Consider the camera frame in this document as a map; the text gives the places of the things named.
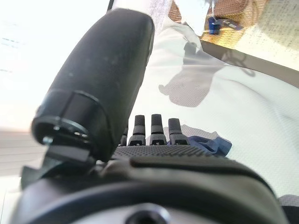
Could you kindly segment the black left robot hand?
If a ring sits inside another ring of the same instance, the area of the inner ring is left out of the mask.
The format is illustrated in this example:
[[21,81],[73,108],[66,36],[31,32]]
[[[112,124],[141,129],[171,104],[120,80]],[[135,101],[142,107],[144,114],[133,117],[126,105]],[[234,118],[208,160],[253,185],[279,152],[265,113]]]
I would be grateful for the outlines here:
[[152,19],[114,9],[82,37],[31,125],[48,149],[24,166],[12,224],[286,224],[250,168],[183,144],[120,147],[154,39]]

